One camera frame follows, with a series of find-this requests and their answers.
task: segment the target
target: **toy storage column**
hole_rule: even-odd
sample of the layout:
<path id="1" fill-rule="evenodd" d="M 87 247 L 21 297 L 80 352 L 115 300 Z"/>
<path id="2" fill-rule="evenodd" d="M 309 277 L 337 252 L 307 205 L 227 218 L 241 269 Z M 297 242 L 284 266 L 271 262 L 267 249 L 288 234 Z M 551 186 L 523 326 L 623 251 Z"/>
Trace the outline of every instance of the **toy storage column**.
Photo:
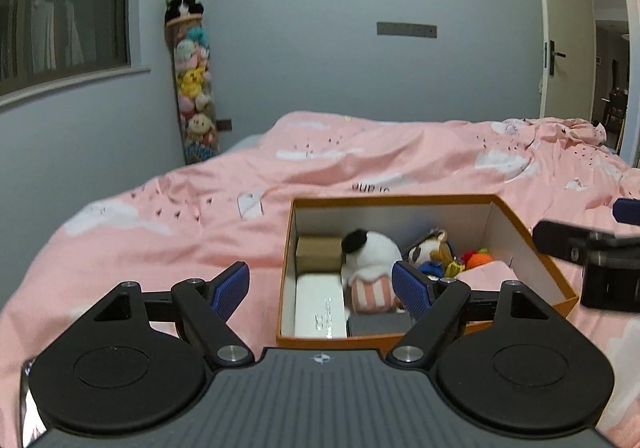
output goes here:
<path id="1" fill-rule="evenodd" d="M 209 73 L 209 38 L 201 14 L 185 14 L 166 22 L 173 49 L 175 92 L 184 158 L 187 164 L 220 153 Z"/>

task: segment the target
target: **crosshair logo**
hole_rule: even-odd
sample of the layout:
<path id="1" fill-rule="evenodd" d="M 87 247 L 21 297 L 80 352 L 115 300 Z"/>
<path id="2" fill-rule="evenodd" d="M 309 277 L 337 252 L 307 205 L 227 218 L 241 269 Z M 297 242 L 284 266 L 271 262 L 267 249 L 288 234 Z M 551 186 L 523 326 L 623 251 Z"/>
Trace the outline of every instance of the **crosshair logo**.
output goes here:
<path id="1" fill-rule="evenodd" d="M 324 354 L 324 352 L 321 352 L 320 354 L 316 354 L 311 359 L 316 363 L 319 363 L 320 365 L 324 365 L 325 363 L 329 363 L 332 358 L 328 354 Z"/>

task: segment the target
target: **bed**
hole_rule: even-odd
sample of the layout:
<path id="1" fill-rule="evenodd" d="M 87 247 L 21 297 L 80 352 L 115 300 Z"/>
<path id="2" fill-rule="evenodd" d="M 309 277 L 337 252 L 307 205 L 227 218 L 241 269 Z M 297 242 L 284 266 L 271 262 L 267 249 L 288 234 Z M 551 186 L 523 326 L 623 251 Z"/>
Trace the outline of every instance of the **bed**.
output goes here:
<path id="1" fill-rule="evenodd" d="M 0 446 L 17 446 L 20 366 L 118 282 L 167 290 L 236 260 L 251 289 L 229 325 L 260 355 L 276 330 L 289 203 L 296 196 L 497 193 L 529 227 L 541 218 L 638 234 L 612 202 L 640 198 L 640 171 L 583 120 L 380 123 L 294 112 L 202 164 L 79 211 L 50 238 L 0 315 Z M 560 266 L 576 291 L 579 269 Z M 610 359 L 616 387 L 599 428 L 640 447 L 640 319 L 569 316 Z"/>

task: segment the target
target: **window sill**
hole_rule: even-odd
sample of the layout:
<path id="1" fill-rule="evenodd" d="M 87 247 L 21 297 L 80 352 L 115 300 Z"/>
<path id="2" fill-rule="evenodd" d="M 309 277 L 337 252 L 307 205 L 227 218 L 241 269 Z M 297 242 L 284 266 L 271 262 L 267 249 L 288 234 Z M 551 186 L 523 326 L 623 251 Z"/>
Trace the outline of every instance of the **window sill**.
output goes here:
<path id="1" fill-rule="evenodd" d="M 43 94 L 50 94 L 56 91 L 62 91 L 76 86 L 83 86 L 89 83 L 98 82 L 101 80 L 109 80 L 112 78 L 120 78 L 121 76 L 130 76 L 135 74 L 142 74 L 150 72 L 149 66 L 124 66 L 116 67 L 113 69 L 105 69 L 102 71 L 96 71 L 85 74 L 77 74 L 69 76 L 69 78 L 62 78 L 54 80 L 52 82 L 40 83 L 25 89 L 19 89 L 15 92 L 10 92 L 4 96 L 0 96 L 0 107 L 5 107 L 13 103 L 22 102 L 34 96 L 41 96 Z"/>

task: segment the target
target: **door handle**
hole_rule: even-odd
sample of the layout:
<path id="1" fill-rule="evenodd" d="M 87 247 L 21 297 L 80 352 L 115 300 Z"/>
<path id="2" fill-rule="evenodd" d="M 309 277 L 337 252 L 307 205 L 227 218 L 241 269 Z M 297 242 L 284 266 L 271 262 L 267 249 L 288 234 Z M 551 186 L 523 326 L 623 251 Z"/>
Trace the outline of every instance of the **door handle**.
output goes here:
<path id="1" fill-rule="evenodd" d="M 556 42 L 549 40 L 549 76 L 556 72 L 556 56 L 566 58 L 566 54 L 556 51 Z"/>

